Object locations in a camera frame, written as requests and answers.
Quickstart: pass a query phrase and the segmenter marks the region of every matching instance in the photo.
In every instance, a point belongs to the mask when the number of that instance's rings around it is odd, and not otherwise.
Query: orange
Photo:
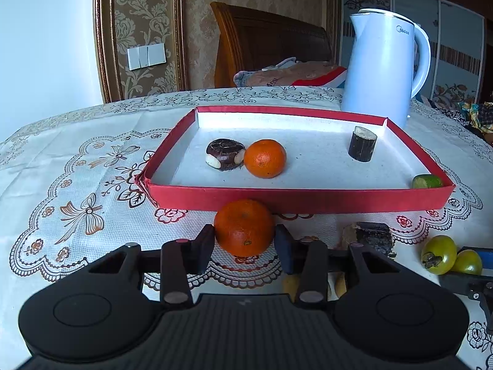
[[[228,203],[214,218],[218,244],[234,256],[264,252],[274,238],[274,219],[262,203],[243,199]]]
[[[286,150],[279,142],[262,139],[246,149],[243,163],[258,178],[274,178],[284,170]]]

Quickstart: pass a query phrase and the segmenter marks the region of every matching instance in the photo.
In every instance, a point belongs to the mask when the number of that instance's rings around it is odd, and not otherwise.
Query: tomato stem
[[[435,256],[432,252],[423,253],[421,256],[421,263],[425,265],[425,268],[438,267],[438,265],[443,261],[442,256]]]

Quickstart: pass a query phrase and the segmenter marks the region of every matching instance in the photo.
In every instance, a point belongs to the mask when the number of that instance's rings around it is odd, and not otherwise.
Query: white wall switch panel
[[[128,57],[128,68],[130,71],[133,71],[134,69],[138,69],[141,67],[141,63],[139,61],[138,47],[127,49],[127,57]]]
[[[149,58],[147,57],[147,46],[139,46],[139,62],[141,63],[141,68],[149,66]]]
[[[164,43],[149,44],[147,46],[147,55],[149,57],[149,66],[165,63]]]

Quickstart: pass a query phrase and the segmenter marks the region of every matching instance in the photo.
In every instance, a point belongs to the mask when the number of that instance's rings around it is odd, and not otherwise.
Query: wooden headboard
[[[257,71],[289,57],[331,61],[322,27],[251,8],[210,3],[221,35],[214,74],[216,88],[235,87],[238,71]]]

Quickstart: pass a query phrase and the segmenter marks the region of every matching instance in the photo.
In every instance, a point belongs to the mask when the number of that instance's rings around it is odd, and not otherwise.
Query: white floral tablecloth
[[[170,129],[197,105],[282,105],[339,110],[342,90],[316,87],[235,88],[177,92],[91,107],[25,126],[0,144],[0,369],[15,368],[29,352],[17,327],[24,301],[125,242],[156,249],[194,238],[213,212],[156,209],[133,177]],[[406,128],[457,185],[447,205],[425,212],[356,215],[280,213],[297,237],[330,247],[357,220],[387,223],[397,260],[423,276],[417,244],[446,233],[457,245],[493,247],[493,149],[435,110],[412,102]],[[216,246],[208,270],[190,276],[194,298],[203,292],[258,294],[282,290],[273,247],[233,257]],[[159,278],[145,276],[156,299]],[[459,357],[473,369],[493,369],[493,340],[477,302],[463,298],[470,327]]]

